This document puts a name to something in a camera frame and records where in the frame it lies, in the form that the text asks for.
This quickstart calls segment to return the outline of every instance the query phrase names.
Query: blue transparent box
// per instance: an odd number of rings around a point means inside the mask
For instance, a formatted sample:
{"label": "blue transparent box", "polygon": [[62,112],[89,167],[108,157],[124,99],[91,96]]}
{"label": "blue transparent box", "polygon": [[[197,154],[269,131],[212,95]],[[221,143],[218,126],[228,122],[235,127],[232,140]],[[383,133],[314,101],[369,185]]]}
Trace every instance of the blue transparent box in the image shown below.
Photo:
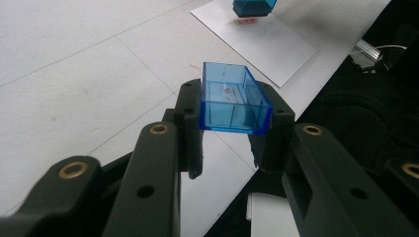
{"label": "blue transparent box", "polygon": [[201,129],[265,134],[272,104],[246,66],[205,62]]}
{"label": "blue transparent box", "polygon": [[276,3],[277,0],[234,0],[233,11],[239,18],[266,17]]}

